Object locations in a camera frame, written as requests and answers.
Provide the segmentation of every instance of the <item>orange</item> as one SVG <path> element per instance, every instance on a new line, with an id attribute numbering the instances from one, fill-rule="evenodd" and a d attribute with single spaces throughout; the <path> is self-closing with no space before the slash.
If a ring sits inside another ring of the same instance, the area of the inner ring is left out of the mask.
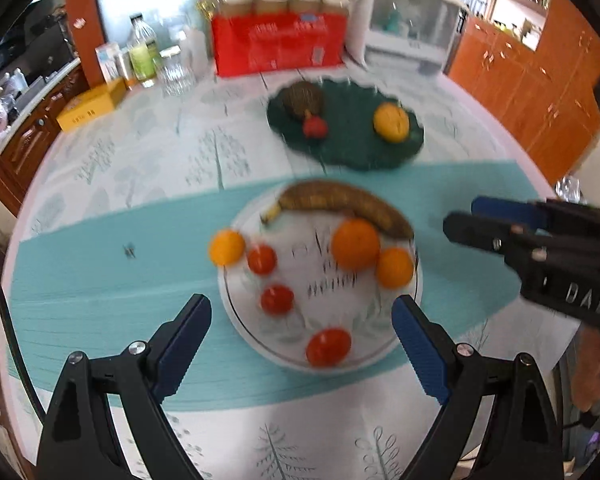
<path id="1" fill-rule="evenodd" d="M 222 229 L 209 244 L 209 258 L 218 267 L 232 265 L 244 253 L 244 238 L 238 231 Z"/>
<path id="2" fill-rule="evenodd" d="M 331 254 L 344 270 L 366 269 L 375 264 L 379 253 L 378 232 L 362 218 L 345 220 L 331 237 Z"/>
<path id="3" fill-rule="evenodd" d="M 380 253 L 376 278 L 384 288 L 402 288 L 413 277 L 411 255 L 401 247 L 391 247 Z"/>

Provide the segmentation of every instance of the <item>banana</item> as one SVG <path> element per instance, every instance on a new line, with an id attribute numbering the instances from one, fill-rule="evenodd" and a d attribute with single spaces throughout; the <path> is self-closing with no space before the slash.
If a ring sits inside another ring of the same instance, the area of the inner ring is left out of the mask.
<path id="1" fill-rule="evenodd" d="M 260 220 L 267 225 L 283 211 L 308 210 L 350 212 L 391 238 L 413 239 L 413 228 L 395 207 L 364 189 L 334 180 L 303 180 L 293 184 Z"/>

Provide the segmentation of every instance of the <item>dark green plate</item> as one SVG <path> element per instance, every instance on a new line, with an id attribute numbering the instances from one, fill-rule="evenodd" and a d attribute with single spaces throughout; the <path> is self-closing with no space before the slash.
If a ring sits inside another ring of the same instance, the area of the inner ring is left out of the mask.
<path id="1" fill-rule="evenodd" d="M 379 105 L 398 99 L 376 88 L 365 88 L 349 81 L 315 81 L 324 91 L 322 118 L 329 125 L 325 139 L 307 139 L 302 124 L 291 118 L 282 104 L 282 89 L 269 100 L 267 119 L 271 129 L 293 150 L 306 153 L 323 164 L 347 166 L 354 170 L 392 170 L 416 155 L 424 143 L 424 129 L 416 115 L 409 116 L 409 137 L 392 144 L 374 130 L 374 112 Z"/>

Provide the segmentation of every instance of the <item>teal stripe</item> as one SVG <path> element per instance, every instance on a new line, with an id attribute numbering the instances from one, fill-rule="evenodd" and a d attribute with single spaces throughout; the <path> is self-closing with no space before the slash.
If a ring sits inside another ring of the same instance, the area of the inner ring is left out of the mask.
<path id="1" fill-rule="evenodd" d="M 478 194 L 531 200 L 536 192 L 513 162 L 408 165 L 391 172 L 344 171 L 336 178 L 366 187 L 405 213 L 424 270 L 422 307 L 460 335 L 518 294 L 517 277 L 494 256 L 450 244 L 442 221 L 469 210 Z M 69 352 L 118 354 L 149 338 L 194 292 L 213 305 L 211 329 L 170 410 L 216 410 L 282 402 L 327 392 L 406 362 L 397 349 L 377 365 L 332 378 L 281 368 L 234 330 L 219 297 L 206 246 L 245 204 L 278 183 L 155 203 L 90 219 L 23 242 L 11 309 L 36 386 L 52 390 Z M 135 246 L 136 259 L 124 247 Z"/>

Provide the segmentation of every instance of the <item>white plate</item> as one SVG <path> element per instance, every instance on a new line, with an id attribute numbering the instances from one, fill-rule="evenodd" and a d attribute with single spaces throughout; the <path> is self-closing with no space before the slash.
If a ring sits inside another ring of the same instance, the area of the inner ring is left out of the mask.
<path id="1" fill-rule="evenodd" d="M 341 374 L 378 362 L 398 344 L 391 324 L 391 307 L 398 296 L 422 298 L 422 266 L 413 242 L 381 236 L 383 248 L 401 246 L 416 261 L 411 283 L 402 290 L 378 286 L 373 269 L 356 274 L 338 270 L 330 255 L 331 233 L 345 218 L 327 212 L 283 212 L 264 227 L 261 213 L 269 209 L 285 187 L 267 191 L 248 203 L 232 223 L 247 247 L 270 245 L 278 256 L 276 269 L 264 278 L 253 274 L 243 257 L 220 268 L 222 302 L 235 329 L 259 354 L 276 364 L 312 374 Z M 288 286 L 294 309 L 286 316 L 269 316 L 260 308 L 260 295 L 269 285 Z M 338 326 L 349 331 L 352 346 L 336 367 L 314 368 L 304 350 L 320 330 Z"/>

